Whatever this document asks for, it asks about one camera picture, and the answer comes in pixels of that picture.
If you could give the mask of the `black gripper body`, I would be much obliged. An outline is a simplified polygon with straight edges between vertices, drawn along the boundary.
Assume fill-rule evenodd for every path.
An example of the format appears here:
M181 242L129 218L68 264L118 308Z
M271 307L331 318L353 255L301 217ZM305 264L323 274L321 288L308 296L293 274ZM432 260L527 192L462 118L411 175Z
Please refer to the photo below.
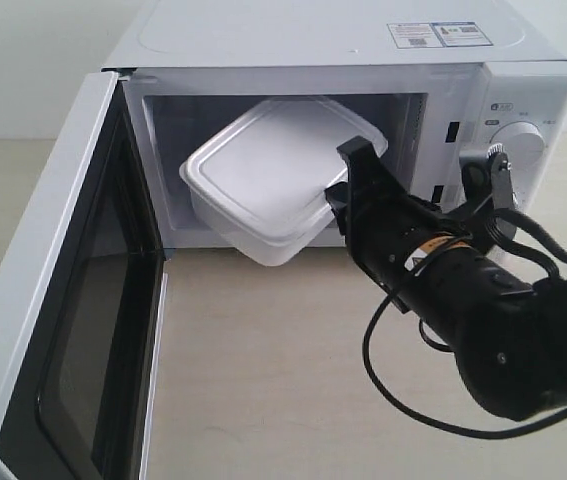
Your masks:
M410 195L357 209L337 220L355 264L401 312L462 315L468 230Z

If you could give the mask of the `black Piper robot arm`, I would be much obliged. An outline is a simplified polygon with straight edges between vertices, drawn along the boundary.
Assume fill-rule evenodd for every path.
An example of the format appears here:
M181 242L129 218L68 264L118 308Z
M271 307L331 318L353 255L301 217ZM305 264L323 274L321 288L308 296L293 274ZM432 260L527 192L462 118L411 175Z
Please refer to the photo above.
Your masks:
M567 250L515 208L502 146L462 162L465 200L447 212L410 194L368 140L338 152L348 177L325 196L358 268L434 332L484 410L567 416Z

